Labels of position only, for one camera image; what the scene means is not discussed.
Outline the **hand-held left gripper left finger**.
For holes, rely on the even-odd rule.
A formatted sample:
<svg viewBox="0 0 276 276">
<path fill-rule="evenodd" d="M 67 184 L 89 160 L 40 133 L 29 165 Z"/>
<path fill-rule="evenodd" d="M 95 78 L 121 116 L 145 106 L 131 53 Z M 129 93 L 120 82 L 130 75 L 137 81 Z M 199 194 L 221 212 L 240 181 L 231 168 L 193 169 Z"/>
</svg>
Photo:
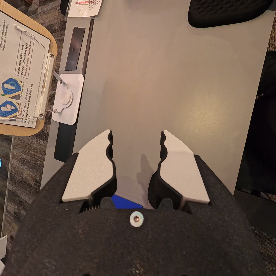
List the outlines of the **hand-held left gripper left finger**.
<svg viewBox="0 0 276 276">
<path fill-rule="evenodd" d="M 100 205 L 102 198 L 115 194 L 117 179 L 112 146 L 112 131 L 105 130 L 82 147 L 62 195 L 62 202 L 89 200 L 93 205 Z"/>
</svg>

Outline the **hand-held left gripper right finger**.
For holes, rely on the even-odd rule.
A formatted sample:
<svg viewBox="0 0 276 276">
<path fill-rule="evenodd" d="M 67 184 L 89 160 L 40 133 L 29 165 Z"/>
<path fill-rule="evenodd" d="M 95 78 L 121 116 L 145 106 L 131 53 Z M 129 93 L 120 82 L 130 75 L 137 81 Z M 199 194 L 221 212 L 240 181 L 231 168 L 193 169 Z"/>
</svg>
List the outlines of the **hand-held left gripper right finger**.
<svg viewBox="0 0 276 276">
<path fill-rule="evenodd" d="M 167 130 L 161 132 L 160 162 L 148 187 L 148 201 L 157 209 L 163 199 L 171 199 L 173 209 L 186 202 L 209 204 L 210 199 L 193 152 Z"/>
</svg>

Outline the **blue plastic bin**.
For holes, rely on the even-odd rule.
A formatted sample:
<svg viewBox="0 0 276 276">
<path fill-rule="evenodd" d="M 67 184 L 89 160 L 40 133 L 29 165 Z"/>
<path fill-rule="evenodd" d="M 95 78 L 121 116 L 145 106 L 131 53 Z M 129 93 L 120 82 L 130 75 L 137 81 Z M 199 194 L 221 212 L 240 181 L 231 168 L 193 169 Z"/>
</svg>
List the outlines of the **blue plastic bin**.
<svg viewBox="0 0 276 276">
<path fill-rule="evenodd" d="M 111 197 L 116 209 L 143 209 L 143 206 L 118 195 Z"/>
</svg>

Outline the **white stand base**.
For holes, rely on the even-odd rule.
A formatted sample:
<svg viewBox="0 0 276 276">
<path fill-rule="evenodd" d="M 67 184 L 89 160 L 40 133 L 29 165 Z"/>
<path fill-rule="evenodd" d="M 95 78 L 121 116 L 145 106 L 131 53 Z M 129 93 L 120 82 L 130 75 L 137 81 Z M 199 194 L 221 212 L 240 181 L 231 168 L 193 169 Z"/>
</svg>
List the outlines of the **white stand base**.
<svg viewBox="0 0 276 276">
<path fill-rule="evenodd" d="M 84 77 L 82 74 L 61 74 L 52 110 L 52 120 L 74 125 L 77 120 Z"/>
</svg>

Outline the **person's dark clothing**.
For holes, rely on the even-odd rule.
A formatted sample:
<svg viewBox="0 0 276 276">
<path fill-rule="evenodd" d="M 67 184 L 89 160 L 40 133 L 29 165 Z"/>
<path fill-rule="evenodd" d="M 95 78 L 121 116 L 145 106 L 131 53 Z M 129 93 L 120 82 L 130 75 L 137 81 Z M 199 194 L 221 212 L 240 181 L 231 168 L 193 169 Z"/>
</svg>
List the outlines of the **person's dark clothing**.
<svg viewBox="0 0 276 276">
<path fill-rule="evenodd" d="M 276 51 L 267 51 L 236 190 L 276 195 Z"/>
</svg>

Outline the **wooden instruction board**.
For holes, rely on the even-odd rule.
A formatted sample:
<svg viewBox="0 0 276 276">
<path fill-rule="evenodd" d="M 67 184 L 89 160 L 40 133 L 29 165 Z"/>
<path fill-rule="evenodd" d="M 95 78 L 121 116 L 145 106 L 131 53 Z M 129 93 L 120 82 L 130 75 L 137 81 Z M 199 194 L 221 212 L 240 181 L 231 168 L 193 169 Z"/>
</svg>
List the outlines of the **wooden instruction board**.
<svg viewBox="0 0 276 276">
<path fill-rule="evenodd" d="M 57 43 L 45 27 L 1 1 L 1 134 L 42 130 L 56 55 Z"/>
</svg>

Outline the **laminated paper sheet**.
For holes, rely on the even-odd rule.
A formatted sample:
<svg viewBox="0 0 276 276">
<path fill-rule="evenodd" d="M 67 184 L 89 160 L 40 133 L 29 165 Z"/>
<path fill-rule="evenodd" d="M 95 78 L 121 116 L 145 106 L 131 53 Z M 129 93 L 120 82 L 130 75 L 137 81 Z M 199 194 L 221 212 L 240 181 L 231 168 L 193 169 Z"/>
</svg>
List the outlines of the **laminated paper sheet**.
<svg viewBox="0 0 276 276">
<path fill-rule="evenodd" d="M 69 1 L 68 18 L 89 18 L 98 15 L 103 0 Z"/>
</svg>

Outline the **black wrist rest pad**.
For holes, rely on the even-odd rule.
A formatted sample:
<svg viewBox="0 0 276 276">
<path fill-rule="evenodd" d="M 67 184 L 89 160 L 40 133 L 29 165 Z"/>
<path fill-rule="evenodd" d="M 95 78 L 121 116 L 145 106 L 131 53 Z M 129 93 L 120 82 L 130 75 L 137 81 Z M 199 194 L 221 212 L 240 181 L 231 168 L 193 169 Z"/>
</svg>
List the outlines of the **black wrist rest pad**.
<svg viewBox="0 0 276 276">
<path fill-rule="evenodd" d="M 272 0 L 191 0 L 188 22 L 208 28 L 247 22 L 262 15 Z"/>
</svg>

